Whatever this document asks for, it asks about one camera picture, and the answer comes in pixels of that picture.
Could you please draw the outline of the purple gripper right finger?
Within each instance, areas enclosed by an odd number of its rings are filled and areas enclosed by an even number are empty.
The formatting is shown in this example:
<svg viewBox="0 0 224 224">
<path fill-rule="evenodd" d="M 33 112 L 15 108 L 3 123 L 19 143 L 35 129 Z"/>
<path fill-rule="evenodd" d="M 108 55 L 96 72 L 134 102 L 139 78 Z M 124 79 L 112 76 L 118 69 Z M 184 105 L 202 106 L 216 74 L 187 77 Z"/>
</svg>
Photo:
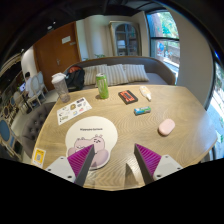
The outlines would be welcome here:
<svg viewBox="0 0 224 224">
<path fill-rule="evenodd" d="M 153 175 L 161 160 L 161 156 L 139 144 L 134 146 L 134 155 L 140 167 L 144 183 L 150 184 L 154 181 Z"/>
</svg>

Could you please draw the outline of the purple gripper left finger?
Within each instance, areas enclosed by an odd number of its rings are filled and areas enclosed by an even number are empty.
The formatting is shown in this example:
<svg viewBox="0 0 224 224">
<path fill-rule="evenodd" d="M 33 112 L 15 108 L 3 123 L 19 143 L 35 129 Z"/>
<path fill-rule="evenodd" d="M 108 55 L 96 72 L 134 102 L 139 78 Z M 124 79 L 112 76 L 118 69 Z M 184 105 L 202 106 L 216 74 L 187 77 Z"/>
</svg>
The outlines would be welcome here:
<svg viewBox="0 0 224 224">
<path fill-rule="evenodd" d="M 94 155 L 94 146 L 89 145 L 68 157 L 68 162 L 76 177 L 74 181 L 76 185 L 84 185 Z"/>
</svg>

